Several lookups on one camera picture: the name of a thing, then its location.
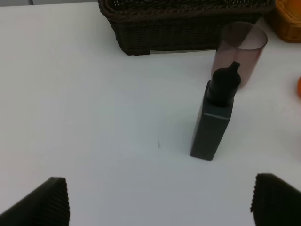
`brown basket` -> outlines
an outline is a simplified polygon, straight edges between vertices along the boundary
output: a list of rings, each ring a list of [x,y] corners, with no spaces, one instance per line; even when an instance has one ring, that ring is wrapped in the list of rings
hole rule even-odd
[[[266,20],[282,40],[301,42],[301,20],[286,10],[286,2],[287,0],[276,0],[276,7],[266,15]]]
[[[150,51],[216,49],[219,32],[233,21],[256,23],[274,0],[98,0],[118,44],[128,55]]]

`plastic cup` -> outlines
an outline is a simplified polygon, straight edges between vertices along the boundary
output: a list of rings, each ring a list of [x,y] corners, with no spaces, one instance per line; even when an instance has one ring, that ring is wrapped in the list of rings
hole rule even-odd
[[[240,86],[246,85],[257,61],[268,42],[266,33],[247,22],[233,22],[221,32],[220,45],[215,53],[211,76],[219,68],[229,67],[233,61],[240,63]]]

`black object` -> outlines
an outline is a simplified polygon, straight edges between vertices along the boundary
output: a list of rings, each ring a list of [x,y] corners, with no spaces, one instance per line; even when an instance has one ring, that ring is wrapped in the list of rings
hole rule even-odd
[[[0,215],[0,226],[68,226],[65,178],[50,178]]]
[[[98,0],[120,48],[150,51],[216,49],[221,29],[234,21],[255,24],[275,0]]]
[[[273,174],[258,174],[251,212],[256,226],[299,226],[301,192]]]
[[[213,159],[230,121],[234,96],[241,83],[237,73],[239,66],[233,62],[228,68],[220,68],[208,81],[192,139],[192,157]]]

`orange object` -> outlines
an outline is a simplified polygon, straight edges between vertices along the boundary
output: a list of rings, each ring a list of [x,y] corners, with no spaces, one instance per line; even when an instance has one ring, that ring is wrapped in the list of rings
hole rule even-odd
[[[282,40],[301,42],[301,17],[293,16],[287,9],[288,4],[297,6],[301,0],[276,0],[275,4],[272,12],[265,17],[269,25]]]
[[[301,77],[299,78],[299,81],[298,81],[298,95],[301,97]]]
[[[288,0],[286,9],[297,18],[301,18],[301,0]]]

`white table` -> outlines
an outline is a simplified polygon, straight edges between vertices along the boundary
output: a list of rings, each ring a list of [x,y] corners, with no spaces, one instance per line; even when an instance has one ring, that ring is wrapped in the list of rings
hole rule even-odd
[[[126,56],[97,3],[0,8],[0,212],[61,176],[71,226],[254,226],[257,173],[301,189],[301,45],[266,29],[209,162],[189,154],[214,51]]]

